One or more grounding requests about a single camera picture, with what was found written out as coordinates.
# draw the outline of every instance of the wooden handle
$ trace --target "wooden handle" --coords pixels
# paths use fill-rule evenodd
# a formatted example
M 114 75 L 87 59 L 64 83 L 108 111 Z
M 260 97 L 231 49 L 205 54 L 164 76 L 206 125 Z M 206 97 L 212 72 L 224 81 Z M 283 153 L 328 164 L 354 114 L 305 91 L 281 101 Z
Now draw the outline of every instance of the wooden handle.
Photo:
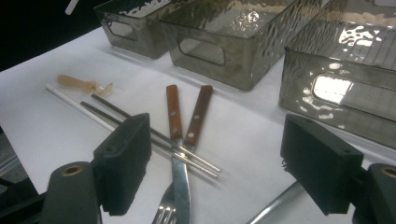
M 177 85 L 171 85 L 166 87 L 166 99 L 168 103 L 170 138 L 172 140 L 182 139 L 183 132 L 181 131 L 181 116 L 180 108 L 178 106 Z
M 184 145 L 195 147 L 199 135 L 201 133 L 202 125 L 204 123 L 206 110 L 209 106 L 210 97 L 212 96 L 213 87 L 203 86 L 199 92 L 198 100 L 194 108 L 194 113 L 190 121 L 189 129 L 187 130 L 186 137 L 184 138 Z

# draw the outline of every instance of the textured plastic container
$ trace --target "textured plastic container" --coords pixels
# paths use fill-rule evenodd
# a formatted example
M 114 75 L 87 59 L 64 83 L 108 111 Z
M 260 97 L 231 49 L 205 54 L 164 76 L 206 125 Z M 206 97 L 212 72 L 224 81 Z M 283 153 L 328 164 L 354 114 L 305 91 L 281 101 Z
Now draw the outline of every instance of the textured plastic container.
M 151 59 L 167 50 L 160 17 L 182 7 L 183 0 L 112 0 L 94 8 L 111 45 Z
M 396 148 L 396 2 L 330 2 L 287 45 L 280 104 Z
M 174 65 L 249 91 L 321 0 L 200 0 L 161 19 Z

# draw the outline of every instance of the table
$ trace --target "table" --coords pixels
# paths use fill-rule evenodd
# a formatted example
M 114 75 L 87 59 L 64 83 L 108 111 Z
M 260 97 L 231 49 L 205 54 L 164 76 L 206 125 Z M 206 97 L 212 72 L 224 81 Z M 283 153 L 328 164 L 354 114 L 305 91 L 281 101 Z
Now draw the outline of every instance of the table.
M 151 60 L 110 46 L 102 29 L 0 74 L 0 125 L 39 193 L 52 171 L 72 161 L 91 161 L 109 131 L 46 91 L 60 74 L 101 84 L 112 82 L 107 100 L 131 115 L 150 115 L 151 127 L 169 135 L 165 88 L 177 84 L 184 132 L 202 85 L 214 87 L 196 153 L 222 168 L 218 179 L 190 172 L 192 223 L 246 223 L 294 182 L 279 156 L 285 115 L 278 102 L 283 58 L 252 91 L 239 91 L 172 64 L 168 53 Z M 62 89 L 95 105 L 89 94 Z M 396 164 L 396 154 L 353 134 L 325 126 L 373 162 Z M 153 147 L 147 174 L 129 212 L 103 213 L 104 223 L 151 223 L 171 183 L 169 156 Z M 325 217 L 306 193 L 270 217 L 269 223 L 351 223 L 347 215 Z

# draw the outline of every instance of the utensil handle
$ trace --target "utensil handle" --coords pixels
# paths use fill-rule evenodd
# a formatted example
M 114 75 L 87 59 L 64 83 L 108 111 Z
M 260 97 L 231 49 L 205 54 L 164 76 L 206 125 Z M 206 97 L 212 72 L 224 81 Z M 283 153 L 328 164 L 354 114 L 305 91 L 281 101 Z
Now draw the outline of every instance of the utensil handle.
M 170 139 L 182 139 L 183 132 L 181 131 L 181 116 L 178 105 L 177 85 L 166 87 L 166 100 L 168 104 Z
M 184 145 L 195 147 L 198 142 L 202 125 L 204 123 L 206 110 L 209 106 L 210 97 L 212 96 L 213 87 L 203 86 L 199 92 L 198 100 L 192 114 L 189 129 L 184 138 Z
M 66 87 L 79 88 L 86 92 L 96 91 L 95 81 L 83 81 L 67 75 L 60 75 L 56 78 L 56 80 L 58 81 L 59 84 L 64 85 Z

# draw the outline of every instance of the chopstick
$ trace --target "chopstick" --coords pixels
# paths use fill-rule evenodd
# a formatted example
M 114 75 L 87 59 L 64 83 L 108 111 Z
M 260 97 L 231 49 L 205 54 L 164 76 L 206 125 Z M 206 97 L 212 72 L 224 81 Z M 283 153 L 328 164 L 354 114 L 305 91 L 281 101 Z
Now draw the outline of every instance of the chopstick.
M 53 93 L 54 95 L 58 96 L 59 98 L 63 99 L 64 101 L 66 101 L 67 103 L 69 103 L 71 106 L 73 106 L 74 108 L 76 108 L 77 110 L 79 110 L 80 112 L 82 112 L 83 114 L 85 114 L 86 116 L 88 116 L 89 118 L 93 119 L 94 121 L 96 121 L 97 123 L 101 124 L 102 126 L 104 126 L 105 128 L 107 128 L 108 130 L 110 130 L 111 132 L 113 132 L 116 128 L 113 127 L 112 125 L 110 125 L 108 122 L 106 122 L 104 119 L 107 119 L 111 122 L 113 122 L 116 125 L 120 125 L 121 121 L 118 119 L 113 118 L 112 116 L 109 116 L 108 114 L 106 114 L 105 112 L 97 109 L 96 107 L 89 105 L 85 102 L 81 102 L 81 105 L 79 103 L 77 103 L 76 101 L 74 101 L 73 99 L 71 99 L 70 97 L 68 97 L 66 94 L 64 94 L 63 92 L 59 91 L 58 89 L 52 87 L 51 85 L 46 85 L 46 89 L 48 91 L 50 91 L 51 93 Z M 129 114 L 127 114 L 126 112 L 120 110 L 119 108 L 115 107 L 114 105 L 112 105 L 111 103 L 107 102 L 106 100 L 102 99 L 101 97 L 97 96 L 97 95 L 93 95 L 93 98 L 97 99 L 98 101 L 100 101 L 102 104 L 108 106 L 109 108 L 113 109 L 114 111 L 116 111 L 117 113 L 121 114 L 122 116 L 124 116 L 125 118 L 129 118 L 131 117 Z M 170 139 L 168 139 L 166 136 L 164 136 L 163 134 L 155 131 L 154 129 L 150 128 L 150 131 L 152 134 L 158 136 L 159 138 L 161 138 L 163 141 L 165 141 L 168 144 L 171 145 L 176 145 L 176 147 L 178 147 L 181 151 L 186 152 L 186 154 L 189 154 L 190 156 L 192 156 L 193 158 L 195 158 L 196 160 L 198 160 L 200 163 L 205 164 L 206 166 L 210 167 L 213 171 L 215 172 L 220 172 L 221 170 L 212 165 L 211 163 L 209 163 L 208 161 L 205 161 L 204 159 L 196 156 L 195 154 L 189 152 L 187 149 L 173 143 Z M 193 167 L 197 168 L 198 170 L 206 173 L 207 175 L 211 175 L 213 177 L 218 177 L 219 175 L 209 171 L 208 169 L 206 169 L 205 167 L 193 162 L 193 161 L 189 161 L 186 157 L 184 157 L 183 155 L 177 154 L 176 152 L 174 152 L 174 150 L 172 148 L 170 148 L 169 146 L 162 144 L 160 142 L 158 142 L 155 139 L 151 138 L 151 142 L 158 146 L 162 151 L 167 152 L 167 153 L 171 153 L 173 156 L 175 156 L 178 160 L 181 160 L 189 165 L 192 165 Z
M 93 105 L 90 105 L 90 104 L 88 104 L 88 103 L 86 103 L 86 102 L 81 102 L 80 104 L 81 104 L 83 107 L 87 108 L 89 111 L 91 111 L 94 115 L 96 115 L 96 116 L 98 116 L 98 117 L 100 117 L 100 118 L 104 118 L 104 119 L 110 120 L 111 122 L 113 122 L 113 123 L 115 123 L 115 124 L 117 124 L 117 125 L 120 125 L 120 124 L 122 123 L 122 121 L 115 119 L 114 117 L 108 115 L 107 113 L 103 112 L 102 110 L 96 108 L 96 107 L 93 106 Z M 158 132 L 155 131 L 155 130 L 154 130 L 154 132 L 153 132 L 153 131 L 152 131 L 152 130 L 153 130 L 152 128 L 151 128 L 150 130 L 151 130 L 151 134 L 154 134 L 154 135 L 157 135 L 157 134 L 158 134 L 159 136 L 162 135 L 161 133 L 158 133 Z M 217 175 L 217 174 L 215 174 L 215 173 L 213 173 L 213 172 L 207 170 L 206 168 L 202 167 L 201 165 L 199 165 L 199 164 L 197 164 L 197 163 L 195 163 L 195 162 L 193 162 L 193 161 L 188 160 L 186 157 L 184 157 L 184 156 L 182 156 L 182 155 L 176 153 L 171 147 L 169 147 L 169 146 L 167 146 L 167 145 L 165 145 L 165 144 L 162 144 L 162 143 L 160 143 L 159 141 L 157 141 L 157 140 L 155 140 L 155 139 L 153 139 L 153 138 L 151 138 L 151 143 L 154 144 L 154 145 L 156 145 L 157 147 L 159 147 L 159 148 L 162 149 L 163 151 L 168 152 L 168 153 L 171 153 L 173 156 L 175 156 L 175 157 L 176 157 L 177 159 L 179 159 L 180 161 L 183 161 L 183 162 L 185 162 L 185 163 L 187 163 L 187 164 L 190 164 L 190 165 L 194 166 L 195 168 L 199 169 L 200 171 L 202 171 L 202 172 L 204 172 L 204 173 L 206 173 L 206 174 L 208 174 L 208 175 L 212 175 L 212 176 L 214 176 L 214 177 L 218 177 L 218 176 L 219 176 L 219 175 Z M 202 159 L 202 158 L 196 156 L 196 155 L 193 154 L 193 153 L 190 153 L 189 155 L 193 155 L 194 158 L 198 158 L 199 161 L 203 161 L 203 162 L 201 162 L 201 163 L 204 163 L 205 165 L 208 164 L 207 166 L 209 166 L 209 167 L 215 167 L 216 169 L 219 169 L 219 168 L 217 168 L 216 166 L 214 166 L 214 165 L 212 165 L 211 163 L 205 161 L 204 159 Z

